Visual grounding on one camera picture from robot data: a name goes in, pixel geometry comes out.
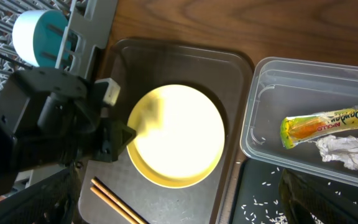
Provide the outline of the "white napkin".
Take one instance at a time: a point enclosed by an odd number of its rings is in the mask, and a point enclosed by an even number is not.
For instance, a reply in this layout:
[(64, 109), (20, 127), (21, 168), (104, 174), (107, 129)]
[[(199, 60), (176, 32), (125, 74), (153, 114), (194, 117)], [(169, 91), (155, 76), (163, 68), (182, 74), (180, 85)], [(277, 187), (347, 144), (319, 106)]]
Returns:
[(340, 161), (350, 170), (358, 170), (358, 138), (328, 135), (315, 141), (323, 162)]

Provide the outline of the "green snack wrapper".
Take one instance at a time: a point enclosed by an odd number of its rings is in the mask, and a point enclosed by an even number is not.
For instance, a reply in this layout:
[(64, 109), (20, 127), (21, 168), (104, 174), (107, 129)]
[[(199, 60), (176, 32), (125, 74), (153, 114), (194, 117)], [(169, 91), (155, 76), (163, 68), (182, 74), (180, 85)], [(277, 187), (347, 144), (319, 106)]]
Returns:
[(336, 111), (286, 117), (280, 137), (286, 149), (327, 134), (358, 129), (358, 106)]

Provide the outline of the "wooden chopstick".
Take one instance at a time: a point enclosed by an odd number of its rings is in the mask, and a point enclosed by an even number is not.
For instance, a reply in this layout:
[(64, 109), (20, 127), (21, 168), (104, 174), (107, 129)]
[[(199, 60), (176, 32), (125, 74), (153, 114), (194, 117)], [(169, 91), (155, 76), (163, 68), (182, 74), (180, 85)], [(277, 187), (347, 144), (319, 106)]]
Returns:
[(112, 190), (106, 187), (98, 178), (94, 177), (91, 179), (91, 183), (93, 185), (90, 190), (130, 224), (148, 224), (144, 218), (121, 200)]
[(122, 202), (119, 202), (116, 198), (114, 198), (112, 194), (108, 193), (106, 190), (101, 190), (96, 186), (92, 186), (90, 190), (118, 214), (124, 217), (130, 224), (140, 224), (139, 219), (136, 218), (135, 215), (128, 208), (126, 208)]

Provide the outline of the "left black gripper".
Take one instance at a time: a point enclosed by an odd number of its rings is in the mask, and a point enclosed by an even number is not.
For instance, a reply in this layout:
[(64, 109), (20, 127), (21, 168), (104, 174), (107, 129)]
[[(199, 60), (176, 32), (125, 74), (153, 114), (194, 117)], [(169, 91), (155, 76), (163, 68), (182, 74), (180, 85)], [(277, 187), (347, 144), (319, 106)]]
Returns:
[[(14, 72), (0, 94), (0, 150), (12, 170), (67, 164), (76, 157), (78, 136), (95, 132), (99, 115), (87, 101), (88, 81), (56, 68)], [(103, 119), (99, 160), (115, 162), (136, 131)]]

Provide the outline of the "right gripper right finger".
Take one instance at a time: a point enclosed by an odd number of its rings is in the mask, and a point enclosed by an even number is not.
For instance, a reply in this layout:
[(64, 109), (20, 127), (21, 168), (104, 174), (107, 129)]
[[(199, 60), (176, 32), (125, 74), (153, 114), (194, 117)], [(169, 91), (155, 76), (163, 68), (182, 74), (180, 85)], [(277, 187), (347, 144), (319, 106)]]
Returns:
[(278, 190), (288, 223), (358, 223), (358, 205), (303, 174), (284, 169)]

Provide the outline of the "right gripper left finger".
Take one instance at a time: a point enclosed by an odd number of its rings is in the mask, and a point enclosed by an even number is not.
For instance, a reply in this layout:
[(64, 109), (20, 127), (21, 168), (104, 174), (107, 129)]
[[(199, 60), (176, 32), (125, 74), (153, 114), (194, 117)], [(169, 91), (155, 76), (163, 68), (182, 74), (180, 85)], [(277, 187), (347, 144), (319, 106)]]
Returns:
[(0, 201), (0, 223), (71, 223), (80, 191), (71, 166)]

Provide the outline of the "yellow plate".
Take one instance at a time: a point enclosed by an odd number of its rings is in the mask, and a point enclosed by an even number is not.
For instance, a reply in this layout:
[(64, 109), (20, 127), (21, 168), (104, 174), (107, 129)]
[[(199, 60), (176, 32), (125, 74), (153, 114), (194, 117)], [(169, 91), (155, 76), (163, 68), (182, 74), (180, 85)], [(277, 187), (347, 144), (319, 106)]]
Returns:
[(171, 189), (201, 182), (223, 154), (226, 132), (215, 104), (186, 85), (165, 85), (144, 95), (127, 124), (136, 131), (127, 146), (135, 168), (152, 183)]

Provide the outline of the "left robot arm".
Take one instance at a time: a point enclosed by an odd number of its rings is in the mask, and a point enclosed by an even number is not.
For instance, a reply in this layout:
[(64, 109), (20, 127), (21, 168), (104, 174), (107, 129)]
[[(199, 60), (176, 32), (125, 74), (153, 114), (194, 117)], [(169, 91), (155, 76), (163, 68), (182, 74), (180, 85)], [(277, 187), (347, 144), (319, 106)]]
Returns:
[(119, 91), (110, 78), (89, 82), (50, 67), (10, 75), (0, 93), (0, 195), (22, 171), (84, 157), (116, 161), (136, 136), (101, 114), (116, 104)]

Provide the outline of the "light blue bowl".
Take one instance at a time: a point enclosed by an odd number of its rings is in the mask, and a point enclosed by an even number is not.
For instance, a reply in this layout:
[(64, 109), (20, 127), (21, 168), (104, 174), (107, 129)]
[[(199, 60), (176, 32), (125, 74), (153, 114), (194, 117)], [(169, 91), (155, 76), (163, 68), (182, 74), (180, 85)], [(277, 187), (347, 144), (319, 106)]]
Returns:
[(34, 67), (54, 67), (67, 18), (58, 10), (33, 10), (20, 14), (12, 29), (18, 56)]

